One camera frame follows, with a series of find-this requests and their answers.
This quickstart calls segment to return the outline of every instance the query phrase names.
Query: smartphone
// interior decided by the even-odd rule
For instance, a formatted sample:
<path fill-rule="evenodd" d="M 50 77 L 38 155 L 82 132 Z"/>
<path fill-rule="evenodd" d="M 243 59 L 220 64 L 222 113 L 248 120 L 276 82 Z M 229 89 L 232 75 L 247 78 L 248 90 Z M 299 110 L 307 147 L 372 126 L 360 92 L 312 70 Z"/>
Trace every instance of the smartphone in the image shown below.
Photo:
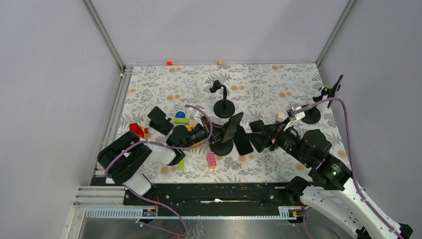
<path fill-rule="evenodd" d="M 246 137 L 245 129 L 242 126 L 237 128 L 233 137 L 234 145 L 236 145 L 237 152 L 240 156 L 244 156 L 253 152 L 253 147 Z"/>

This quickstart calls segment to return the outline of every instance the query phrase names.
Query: table surface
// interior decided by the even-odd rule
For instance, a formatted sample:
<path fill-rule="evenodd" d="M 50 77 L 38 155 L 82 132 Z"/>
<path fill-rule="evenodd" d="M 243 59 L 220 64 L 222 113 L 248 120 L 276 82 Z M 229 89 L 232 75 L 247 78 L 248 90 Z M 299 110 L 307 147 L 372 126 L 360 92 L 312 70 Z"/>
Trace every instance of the table surface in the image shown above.
<path fill-rule="evenodd" d="M 137 66 L 134 67 L 116 138 L 137 122 L 148 127 L 147 114 L 158 106 L 167 117 L 174 118 L 178 111 L 186 113 L 191 124 L 195 112 L 185 104 L 205 108 L 212 122 L 223 124 L 227 120 L 216 117 L 212 111 L 216 101 L 222 99 L 222 90 L 211 94 L 209 88 L 219 80 L 228 88 L 227 98 L 235 107 L 235 114 L 243 112 L 241 126 L 251 132 L 249 123 L 263 120 L 274 123 L 278 112 L 299 103 L 313 103 L 322 86 L 316 64 L 254 64 L 254 65 L 190 65 L 190 66 Z M 319 128 L 332 143 L 331 154 L 349 165 L 346 152 L 331 109 L 318 106 L 321 120 L 317 124 L 298 122 L 295 129 L 301 136 L 310 129 Z M 149 127 L 152 141 L 164 143 L 167 136 Z M 289 182 L 296 175 L 307 180 L 309 169 L 281 149 L 239 156 L 236 147 L 227 156 L 216 156 L 217 168 L 209 170 L 207 153 L 209 144 L 185 151 L 185 170 L 157 162 L 145 162 L 140 171 L 152 183 L 206 183 L 206 182 Z M 97 170 L 103 170 L 97 163 Z"/>

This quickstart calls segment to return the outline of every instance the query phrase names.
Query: green lego brick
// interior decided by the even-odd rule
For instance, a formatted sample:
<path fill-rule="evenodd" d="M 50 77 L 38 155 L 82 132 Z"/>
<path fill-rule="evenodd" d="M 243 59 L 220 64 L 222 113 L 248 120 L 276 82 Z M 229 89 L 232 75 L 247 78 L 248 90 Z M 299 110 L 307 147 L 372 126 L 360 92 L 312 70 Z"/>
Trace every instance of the green lego brick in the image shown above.
<path fill-rule="evenodd" d="M 184 171 L 185 170 L 185 159 L 182 159 L 179 164 L 178 164 L 178 169 L 179 171 Z"/>
<path fill-rule="evenodd" d="M 189 118 L 174 118 L 174 123 L 189 124 Z"/>

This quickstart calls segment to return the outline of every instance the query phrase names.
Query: black round base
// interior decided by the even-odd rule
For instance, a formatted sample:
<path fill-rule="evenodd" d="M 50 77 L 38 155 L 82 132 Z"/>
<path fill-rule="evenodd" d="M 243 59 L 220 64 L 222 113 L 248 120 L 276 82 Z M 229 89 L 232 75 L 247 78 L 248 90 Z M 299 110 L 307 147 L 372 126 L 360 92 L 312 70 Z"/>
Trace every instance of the black round base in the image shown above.
<path fill-rule="evenodd" d="M 229 140 L 225 143 L 222 143 L 221 141 L 210 143 L 210 149 L 218 156 L 226 156 L 233 149 L 233 140 Z"/>
<path fill-rule="evenodd" d="M 304 123 L 307 124 L 316 124 L 321 119 L 321 112 L 316 107 L 313 107 L 312 109 L 305 111 L 305 117 L 302 119 Z"/>
<path fill-rule="evenodd" d="M 226 100 L 225 108 L 223 108 L 224 100 L 219 100 L 214 105 L 214 114 L 218 118 L 226 119 L 231 117 L 234 114 L 234 104 L 233 102 Z"/>

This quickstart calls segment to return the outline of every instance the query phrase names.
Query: white wall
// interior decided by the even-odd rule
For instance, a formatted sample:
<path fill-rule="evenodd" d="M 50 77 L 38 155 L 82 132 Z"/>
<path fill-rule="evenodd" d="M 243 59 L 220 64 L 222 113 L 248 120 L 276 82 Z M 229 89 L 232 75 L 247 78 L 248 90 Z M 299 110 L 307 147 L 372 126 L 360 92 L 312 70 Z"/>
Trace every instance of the white wall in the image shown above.
<path fill-rule="evenodd" d="M 93 0 L 126 64 L 316 62 L 347 0 Z"/>
<path fill-rule="evenodd" d="M 320 67 L 350 115 L 359 181 L 422 238 L 422 1 L 358 1 Z M 335 117 L 345 139 L 341 106 Z"/>
<path fill-rule="evenodd" d="M 0 238 L 56 239 L 118 69 L 81 0 L 2 0 L 0 32 Z"/>

